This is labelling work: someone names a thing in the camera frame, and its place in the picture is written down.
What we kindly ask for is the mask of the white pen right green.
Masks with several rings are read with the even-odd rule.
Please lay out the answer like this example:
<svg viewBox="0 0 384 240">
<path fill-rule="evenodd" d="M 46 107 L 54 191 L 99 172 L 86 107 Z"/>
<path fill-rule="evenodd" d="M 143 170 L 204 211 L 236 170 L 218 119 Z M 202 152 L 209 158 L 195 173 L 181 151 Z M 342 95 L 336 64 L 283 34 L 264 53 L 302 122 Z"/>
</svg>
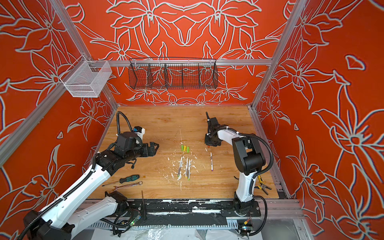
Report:
<svg viewBox="0 0 384 240">
<path fill-rule="evenodd" d="M 191 159 L 188 161 L 188 181 L 190 180 L 191 177 Z"/>
</svg>

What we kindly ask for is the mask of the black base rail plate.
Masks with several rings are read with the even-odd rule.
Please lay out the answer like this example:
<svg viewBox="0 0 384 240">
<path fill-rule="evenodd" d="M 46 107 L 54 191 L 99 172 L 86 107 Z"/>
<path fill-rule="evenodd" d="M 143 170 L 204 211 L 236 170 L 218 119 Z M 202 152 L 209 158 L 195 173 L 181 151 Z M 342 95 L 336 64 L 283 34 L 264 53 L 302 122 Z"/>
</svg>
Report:
<svg viewBox="0 0 384 240">
<path fill-rule="evenodd" d="M 147 215 L 216 214 L 221 217 L 260 217 L 259 204 L 244 211 L 236 210 L 234 200 L 224 199 L 129 199 L 128 207 L 134 214 L 145 211 Z"/>
</svg>

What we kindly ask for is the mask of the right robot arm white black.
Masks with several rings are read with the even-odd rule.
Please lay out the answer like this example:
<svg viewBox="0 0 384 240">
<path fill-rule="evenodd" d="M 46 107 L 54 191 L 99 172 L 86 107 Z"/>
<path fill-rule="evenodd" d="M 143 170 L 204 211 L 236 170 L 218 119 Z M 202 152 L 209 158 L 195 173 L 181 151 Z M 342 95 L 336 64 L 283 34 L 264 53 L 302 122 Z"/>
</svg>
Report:
<svg viewBox="0 0 384 240">
<path fill-rule="evenodd" d="M 235 164 L 240 172 L 239 184 L 234 194 L 234 208 L 236 213 L 245 215 L 254 206 L 256 178 L 272 168 L 273 151 L 259 136 L 220 125 L 216 118 L 207 116 L 207 124 L 207 146 L 218 147 L 222 142 L 226 142 L 233 147 Z"/>
</svg>

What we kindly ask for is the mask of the metal wrench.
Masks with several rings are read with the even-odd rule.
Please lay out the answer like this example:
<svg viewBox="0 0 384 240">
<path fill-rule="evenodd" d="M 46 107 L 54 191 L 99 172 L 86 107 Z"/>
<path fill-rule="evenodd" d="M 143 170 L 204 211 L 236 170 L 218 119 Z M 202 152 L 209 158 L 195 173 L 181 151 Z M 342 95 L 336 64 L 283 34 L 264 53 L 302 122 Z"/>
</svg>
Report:
<svg viewBox="0 0 384 240">
<path fill-rule="evenodd" d="M 131 188 L 131 187 L 135 187 L 135 186 L 141 186 L 142 184 L 143 184 L 143 182 L 139 181 L 137 183 L 127 184 L 127 185 L 123 185 L 123 186 L 114 186 L 113 191 L 118 191 L 121 189 Z"/>
</svg>

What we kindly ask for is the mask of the white mesh basket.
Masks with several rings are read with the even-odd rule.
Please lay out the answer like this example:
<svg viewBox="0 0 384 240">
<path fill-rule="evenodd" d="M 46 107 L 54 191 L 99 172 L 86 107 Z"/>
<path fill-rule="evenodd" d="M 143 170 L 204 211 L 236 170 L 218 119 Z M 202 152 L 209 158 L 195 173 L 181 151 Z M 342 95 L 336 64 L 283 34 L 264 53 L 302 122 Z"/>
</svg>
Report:
<svg viewBox="0 0 384 240">
<path fill-rule="evenodd" d="M 88 61 L 80 61 L 60 81 L 74 98 L 97 98 L 111 74 L 107 61 L 102 61 L 100 67 L 91 67 Z"/>
</svg>

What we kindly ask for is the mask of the white pen purple end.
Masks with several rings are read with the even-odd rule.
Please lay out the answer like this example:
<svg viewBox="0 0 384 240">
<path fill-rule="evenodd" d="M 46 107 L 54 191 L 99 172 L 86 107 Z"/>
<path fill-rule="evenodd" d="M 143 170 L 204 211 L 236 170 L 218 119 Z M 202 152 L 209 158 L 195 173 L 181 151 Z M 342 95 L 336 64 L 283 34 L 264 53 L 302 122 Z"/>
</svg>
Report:
<svg viewBox="0 0 384 240">
<path fill-rule="evenodd" d="M 211 161 L 211 171 L 214 171 L 214 163 L 213 163 L 213 153 L 210 152 L 210 161 Z"/>
</svg>

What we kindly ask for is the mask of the yellow black pliers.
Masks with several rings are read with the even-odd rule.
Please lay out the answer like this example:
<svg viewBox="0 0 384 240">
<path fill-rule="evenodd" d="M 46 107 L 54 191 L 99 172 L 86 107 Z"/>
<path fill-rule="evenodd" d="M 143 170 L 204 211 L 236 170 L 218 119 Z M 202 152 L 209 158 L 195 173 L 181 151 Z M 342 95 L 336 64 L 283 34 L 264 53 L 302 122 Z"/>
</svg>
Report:
<svg viewBox="0 0 384 240">
<path fill-rule="evenodd" d="M 262 190 L 267 196 L 269 195 L 268 190 L 272 190 L 272 188 L 265 184 L 261 175 L 257 176 L 257 181 L 255 182 L 255 189 Z"/>
</svg>

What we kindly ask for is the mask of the white pen middle yellow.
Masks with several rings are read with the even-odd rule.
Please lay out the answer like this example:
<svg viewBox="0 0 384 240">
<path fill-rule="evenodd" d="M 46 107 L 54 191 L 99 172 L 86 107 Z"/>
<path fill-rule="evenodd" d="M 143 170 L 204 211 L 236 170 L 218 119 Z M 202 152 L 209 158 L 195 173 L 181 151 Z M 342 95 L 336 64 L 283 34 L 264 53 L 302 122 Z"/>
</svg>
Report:
<svg viewBox="0 0 384 240">
<path fill-rule="evenodd" d="M 188 178 L 188 170 L 189 169 L 189 159 L 186 157 L 186 165 L 185 165 L 185 178 Z"/>
</svg>

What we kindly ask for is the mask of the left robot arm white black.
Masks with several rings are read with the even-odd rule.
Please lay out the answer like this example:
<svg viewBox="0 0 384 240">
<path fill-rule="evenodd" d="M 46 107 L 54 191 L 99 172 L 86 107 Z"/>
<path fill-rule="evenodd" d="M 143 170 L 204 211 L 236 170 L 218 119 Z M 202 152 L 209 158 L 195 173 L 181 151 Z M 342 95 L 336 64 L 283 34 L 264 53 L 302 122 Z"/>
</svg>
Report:
<svg viewBox="0 0 384 240">
<path fill-rule="evenodd" d="M 117 229 L 127 229 L 131 222 L 123 224 L 106 219 L 130 210 L 128 199 L 118 191 L 106 193 L 103 200 L 83 211 L 77 209 L 96 188 L 126 164 L 134 166 L 138 158 L 156 155 L 159 144 L 143 143 L 144 134 L 145 129 L 139 126 L 124 133 L 117 130 L 117 140 L 93 156 L 90 167 L 71 187 L 39 212 L 32 210 L 24 217 L 25 229 L 19 239 L 27 236 L 30 240 L 72 240 L 97 221 Z"/>
</svg>

